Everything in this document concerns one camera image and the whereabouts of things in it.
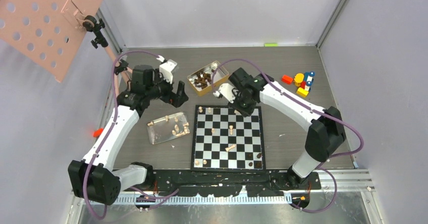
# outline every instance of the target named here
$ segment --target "red toy block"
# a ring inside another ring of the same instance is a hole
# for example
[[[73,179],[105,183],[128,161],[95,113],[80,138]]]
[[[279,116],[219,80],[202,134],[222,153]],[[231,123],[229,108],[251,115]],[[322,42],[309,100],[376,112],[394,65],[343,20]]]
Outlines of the red toy block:
[[[293,83],[293,78],[291,78],[287,75],[284,75],[284,76],[282,76],[281,81],[286,83],[286,84],[291,84],[291,83]]]
[[[100,128],[100,129],[96,130],[96,131],[94,132],[93,136],[94,136],[94,137],[99,137],[99,136],[101,136],[101,133],[102,133],[102,131],[103,131],[103,130],[104,130],[103,128]]]

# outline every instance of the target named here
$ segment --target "wood grain surface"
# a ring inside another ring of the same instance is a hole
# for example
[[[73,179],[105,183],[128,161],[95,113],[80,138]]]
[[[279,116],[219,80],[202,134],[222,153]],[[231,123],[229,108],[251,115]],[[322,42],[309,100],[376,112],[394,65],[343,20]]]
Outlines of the wood grain surface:
[[[146,124],[153,119],[182,111],[186,114],[190,126],[193,126],[196,104],[226,105],[225,99],[217,99],[211,93],[202,97],[197,96],[186,81],[188,75],[216,60],[220,62],[237,58],[251,60],[277,81],[281,81],[284,74],[294,77],[297,73],[315,71],[312,90],[306,100],[325,108],[335,105],[326,73],[314,46],[156,48],[148,50],[178,63],[179,69],[174,74],[174,81],[182,80],[185,82],[185,91],[189,96],[189,101],[180,108],[174,108],[160,100],[152,101],[125,140],[117,156],[115,168],[127,167],[133,161],[151,164],[155,169],[190,168],[192,134],[151,145],[148,140]],[[159,64],[153,57],[141,53],[129,55],[127,62],[130,68],[141,64],[157,67]],[[225,66],[230,74],[239,67],[243,67],[253,76],[258,74],[252,66],[243,62],[231,62]],[[281,84],[291,92],[296,92],[294,85]],[[124,89],[124,84],[121,84],[121,90]],[[287,169],[303,152],[306,133],[297,123],[278,110],[264,104],[261,104],[261,109],[266,166],[268,169]],[[348,143],[345,142],[336,152],[344,152],[348,149]],[[324,166],[328,168],[353,168],[349,156],[334,158]]]

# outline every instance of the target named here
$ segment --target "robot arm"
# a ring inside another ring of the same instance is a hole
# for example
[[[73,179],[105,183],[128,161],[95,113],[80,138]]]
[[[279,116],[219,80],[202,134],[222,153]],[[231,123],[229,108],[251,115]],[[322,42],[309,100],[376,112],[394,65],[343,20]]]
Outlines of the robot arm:
[[[273,78],[269,76],[268,78],[281,92],[287,93],[300,103],[309,106],[311,109],[316,109],[341,119],[340,112],[336,108],[324,109],[311,104],[283,88]],[[239,68],[230,76],[229,80],[232,84],[224,83],[214,93],[216,97],[226,98],[229,101],[229,107],[234,108],[246,117],[251,115],[255,105],[261,102],[279,110],[297,122],[308,133],[305,151],[287,172],[287,178],[291,186],[297,188],[298,185],[302,184],[306,177],[320,163],[325,162],[346,140],[342,125],[308,111],[300,104],[278,92],[262,75],[253,78],[242,68]]]
[[[87,168],[90,168],[87,192],[89,200],[111,205],[119,193],[129,187],[139,185],[142,188],[150,187],[154,183],[152,166],[133,162],[128,167],[113,171],[113,166],[122,144],[128,133],[138,122],[144,110],[152,99],[160,99],[174,107],[180,107],[189,98],[184,92],[184,82],[178,83],[177,93],[173,93],[173,72],[177,63],[172,60],[161,60],[159,69],[148,65],[139,65],[132,71],[131,88],[120,93],[117,97],[117,119],[115,112],[107,126],[115,124],[108,133],[103,131],[94,146],[81,161],[73,160],[68,172],[77,197],[83,198],[83,178]],[[108,134],[107,139],[99,150],[99,146]],[[92,166],[90,160],[97,154]]]

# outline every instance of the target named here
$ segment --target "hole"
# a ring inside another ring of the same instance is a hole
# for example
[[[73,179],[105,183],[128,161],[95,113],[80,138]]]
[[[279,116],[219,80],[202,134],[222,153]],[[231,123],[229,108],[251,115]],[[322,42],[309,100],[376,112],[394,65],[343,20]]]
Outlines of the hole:
[[[21,34],[19,34],[19,32],[15,32],[12,37],[15,41],[18,41],[21,39]]]
[[[30,18],[28,17],[22,18],[22,23],[24,24],[24,26],[30,25]]]
[[[49,23],[49,21],[50,21],[50,17],[49,17],[49,16],[44,16],[44,17],[43,17],[43,21],[44,21],[45,23]]]
[[[29,50],[29,51],[33,51],[34,50],[34,44],[33,43],[29,43],[29,44],[27,44],[27,49]]]
[[[31,8],[32,8],[34,11],[38,11],[38,10],[39,10],[39,5],[38,5],[36,2],[33,2],[33,3],[31,4]]]
[[[8,8],[8,11],[14,12],[15,11],[15,5],[12,2],[9,2],[6,7]]]
[[[41,31],[41,29],[36,30],[36,36],[41,37],[42,34],[43,34],[43,32]]]

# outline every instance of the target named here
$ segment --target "gray wall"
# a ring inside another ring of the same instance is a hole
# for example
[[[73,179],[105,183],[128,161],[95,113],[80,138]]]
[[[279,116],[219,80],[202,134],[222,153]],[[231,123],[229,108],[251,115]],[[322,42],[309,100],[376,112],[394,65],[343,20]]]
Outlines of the gray wall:
[[[342,115],[366,141],[357,162],[369,169],[390,223],[428,218],[427,5],[349,0],[321,48]]]
[[[314,45],[339,0],[105,0],[128,47]]]
[[[112,62],[86,35],[62,83],[0,39],[0,223],[64,223],[67,167],[94,143]]]

